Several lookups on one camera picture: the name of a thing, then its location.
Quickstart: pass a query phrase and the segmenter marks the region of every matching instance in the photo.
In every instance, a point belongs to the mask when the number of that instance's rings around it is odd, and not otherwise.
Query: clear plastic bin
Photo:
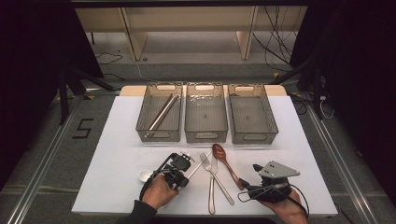
[[[223,143],[228,132],[221,83],[187,84],[185,133],[188,143]]]
[[[263,84],[230,84],[230,128],[234,144],[272,144],[278,129]]]
[[[150,82],[136,130],[142,142],[180,141],[182,82]]]

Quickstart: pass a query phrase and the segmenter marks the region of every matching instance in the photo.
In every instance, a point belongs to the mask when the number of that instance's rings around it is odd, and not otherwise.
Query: silver fork
[[[226,190],[226,189],[224,188],[224,186],[221,184],[221,182],[219,181],[218,177],[212,172],[212,170],[211,170],[212,167],[211,167],[210,162],[209,162],[209,160],[207,159],[207,156],[205,155],[205,153],[202,153],[202,154],[200,155],[200,157],[201,157],[202,165],[204,166],[204,168],[205,168],[208,172],[210,172],[210,174],[213,175],[213,177],[215,178],[215,180],[218,182],[221,191],[224,193],[225,197],[227,198],[228,202],[229,202],[230,204],[233,205],[233,204],[234,204],[233,198],[231,198],[230,194],[227,192],[227,190]]]
[[[218,172],[218,159],[212,155],[212,164],[211,164],[211,171],[213,174],[216,174]],[[210,187],[209,187],[209,213],[210,214],[215,214],[215,199],[214,199],[214,187],[215,187],[215,178],[213,175],[210,176]]]

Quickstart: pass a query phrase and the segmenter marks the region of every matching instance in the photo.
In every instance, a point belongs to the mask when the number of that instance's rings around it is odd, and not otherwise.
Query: sleeve
[[[145,224],[157,214],[157,210],[146,203],[134,201],[134,210],[128,217],[121,217],[116,224]]]

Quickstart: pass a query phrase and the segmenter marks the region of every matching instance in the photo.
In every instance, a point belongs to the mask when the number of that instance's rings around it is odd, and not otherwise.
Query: hand
[[[157,175],[152,180],[151,185],[146,189],[142,202],[158,210],[177,195],[178,190],[169,188],[165,177],[163,175]]]
[[[301,203],[300,195],[298,195],[298,193],[294,189],[291,190],[291,194],[289,196],[296,202]],[[303,209],[300,208],[297,204],[293,203],[291,200],[286,199],[285,201],[280,203],[268,203],[259,201],[259,203],[262,203],[263,205],[271,209],[284,223],[308,223]]]

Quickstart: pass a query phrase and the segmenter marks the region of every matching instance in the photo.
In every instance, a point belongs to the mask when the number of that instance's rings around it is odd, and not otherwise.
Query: white surface
[[[143,187],[143,182],[138,177],[140,171],[155,170],[171,153],[184,151],[196,160],[186,172],[185,176],[188,176],[200,163],[199,154],[210,152],[212,144],[186,143],[183,122],[179,143],[142,143],[134,129],[142,101],[143,97],[133,96],[119,96],[114,101],[72,212],[82,215],[129,214]],[[228,162],[235,173],[251,185],[261,182],[258,173],[253,170],[253,163],[264,166],[273,160],[300,171],[301,175],[289,177],[289,182],[303,192],[311,216],[335,216],[337,212],[332,198],[290,98],[271,96],[269,101],[279,129],[274,143],[271,146],[235,146],[228,133],[226,143],[221,144],[226,150]],[[191,177],[189,185],[172,202],[160,208],[159,215],[209,215],[209,177],[210,173],[200,167]],[[215,184],[216,216],[273,214],[256,201],[241,203],[237,194],[243,190],[235,185],[220,161],[218,178],[233,197],[235,205],[227,202],[219,186]],[[241,198],[246,199],[247,195],[242,195]]]

